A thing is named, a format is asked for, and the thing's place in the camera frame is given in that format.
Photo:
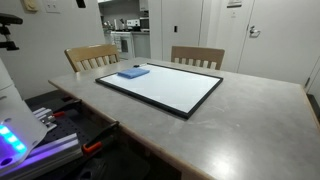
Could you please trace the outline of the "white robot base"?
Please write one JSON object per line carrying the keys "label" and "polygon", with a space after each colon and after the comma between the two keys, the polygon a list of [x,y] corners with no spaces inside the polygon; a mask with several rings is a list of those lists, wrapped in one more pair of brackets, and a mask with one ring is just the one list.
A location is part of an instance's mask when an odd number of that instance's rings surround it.
{"label": "white robot base", "polygon": [[21,164],[46,134],[0,59],[0,175]]}

